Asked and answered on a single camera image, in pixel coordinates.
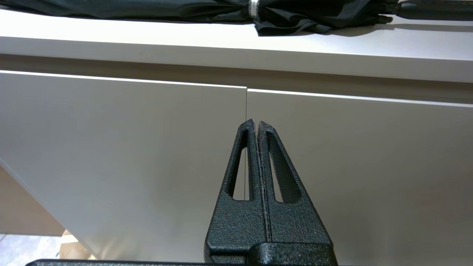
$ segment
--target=tile floor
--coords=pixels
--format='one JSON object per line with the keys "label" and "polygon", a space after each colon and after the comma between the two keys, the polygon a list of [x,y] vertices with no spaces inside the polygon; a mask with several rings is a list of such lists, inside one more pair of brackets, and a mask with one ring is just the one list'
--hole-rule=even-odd
{"label": "tile floor", "polygon": [[0,234],[0,266],[25,266],[41,258],[57,258],[60,237]]}

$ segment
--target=white countertop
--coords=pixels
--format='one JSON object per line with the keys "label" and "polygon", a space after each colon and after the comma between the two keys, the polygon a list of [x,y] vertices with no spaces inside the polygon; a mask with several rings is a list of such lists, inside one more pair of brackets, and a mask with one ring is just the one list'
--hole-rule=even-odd
{"label": "white countertop", "polygon": [[252,24],[60,18],[0,8],[0,53],[473,82],[473,22],[259,37]]}

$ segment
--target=countertop edge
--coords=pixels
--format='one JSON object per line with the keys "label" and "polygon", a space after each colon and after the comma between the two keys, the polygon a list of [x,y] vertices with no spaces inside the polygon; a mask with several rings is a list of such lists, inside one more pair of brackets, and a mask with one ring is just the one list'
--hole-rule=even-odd
{"label": "countertop edge", "polygon": [[0,53],[473,83],[473,61],[0,37]]}

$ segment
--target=white surface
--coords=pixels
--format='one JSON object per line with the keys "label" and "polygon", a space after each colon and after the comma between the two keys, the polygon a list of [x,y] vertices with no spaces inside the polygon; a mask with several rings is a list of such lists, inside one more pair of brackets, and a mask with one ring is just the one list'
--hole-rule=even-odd
{"label": "white surface", "polygon": [[0,53],[473,82],[473,22],[395,18],[331,35],[254,26],[58,18],[0,9]]}
{"label": "white surface", "polygon": [[245,103],[242,87],[0,71],[0,162],[99,258],[203,261]]}
{"label": "white surface", "polygon": [[473,105],[249,89],[340,265],[473,265]]}

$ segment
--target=textured black plastic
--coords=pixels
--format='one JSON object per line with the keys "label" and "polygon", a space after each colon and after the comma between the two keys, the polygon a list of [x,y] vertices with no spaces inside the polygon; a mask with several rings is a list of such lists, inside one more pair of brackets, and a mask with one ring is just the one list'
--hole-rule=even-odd
{"label": "textured black plastic", "polygon": [[[249,201],[232,198],[241,150],[248,148]],[[277,202],[271,159],[284,202]],[[258,265],[337,265],[333,244],[276,130],[243,123],[205,240],[205,261]]]}
{"label": "textured black plastic", "polygon": [[219,264],[118,260],[39,259],[28,263],[26,266],[219,266]]}
{"label": "textured black plastic", "polygon": [[[249,201],[233,199],[240,154],[247,148]],[[253,120],[238,128],[205,239],[207,263],[244,264],[248,250],[266,242],[256,132]]]}

